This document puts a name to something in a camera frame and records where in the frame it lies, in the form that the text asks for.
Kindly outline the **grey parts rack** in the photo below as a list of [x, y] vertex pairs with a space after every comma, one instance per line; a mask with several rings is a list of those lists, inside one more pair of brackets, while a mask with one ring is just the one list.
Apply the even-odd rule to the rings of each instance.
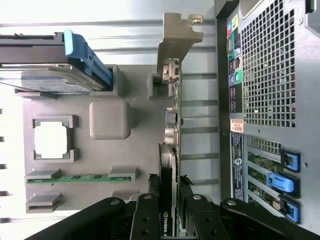
[[[119, 93], [70, 94], [24, 100], [25, 209], [28, 214], [79, 211], [113, 195], [146, 193], [160, 170], [164, 109], [171, 98], [151, 97], [154, 65], [116, 67]], [[35, 160], [36, 121], [70, 125], [71, 159]], [[131, 177], [131, 182], [26, 184], [61, 175]]]

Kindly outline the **green RAM stick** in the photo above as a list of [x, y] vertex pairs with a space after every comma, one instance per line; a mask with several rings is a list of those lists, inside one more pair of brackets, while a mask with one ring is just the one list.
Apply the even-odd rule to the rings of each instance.
[[122, 183], [131, 182], [130, 176], [113, 177], [108, 174], [59, 175], [50, 179], [28, 179], [27, 185], [34, 184], [71, 184], [71, 183]]

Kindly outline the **silver CPU chip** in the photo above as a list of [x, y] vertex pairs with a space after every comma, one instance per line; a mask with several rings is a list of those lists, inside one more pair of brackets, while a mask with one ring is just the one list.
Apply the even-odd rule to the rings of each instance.
[[69, 128], [63, 121], [39, 121], [34, 128], [34, 159], [68, 159]]

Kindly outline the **blue slot retention clip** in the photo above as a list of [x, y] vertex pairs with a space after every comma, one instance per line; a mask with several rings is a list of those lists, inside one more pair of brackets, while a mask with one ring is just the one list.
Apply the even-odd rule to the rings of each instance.
[[301, 170], [301, 153], [299, 151], [281, 148], [280, 161], [285, 169], [299, 173]]
[[267, 173], [266, 185], [295, 199], [299, 199], [301, 196], [300, 179], [286, 172]]
[[295, 224], [301, 223], [301, 206], [300, 204], [284, 195], [280, 195], [280, 212]]

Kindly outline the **open black PC case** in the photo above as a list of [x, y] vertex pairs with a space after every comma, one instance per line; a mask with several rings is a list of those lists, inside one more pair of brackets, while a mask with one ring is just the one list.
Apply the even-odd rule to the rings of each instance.
[[[320, 0], [214, 0], [220, 114], [221, 197], [280, 212], [300, 204], [300, 224], [320, 236]], [[281, 164], [300, 152], [300, 172]], [[300, 198], [266, 184], [300, 179]]]

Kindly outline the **hard disk with blue carrier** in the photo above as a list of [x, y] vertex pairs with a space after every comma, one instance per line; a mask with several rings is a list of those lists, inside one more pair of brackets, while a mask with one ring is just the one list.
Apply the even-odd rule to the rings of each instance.
[[0, 34], [0, 84], [25, 92], [87, 94], [112, 91], [114, 74], [70, 29], [53, 35]]

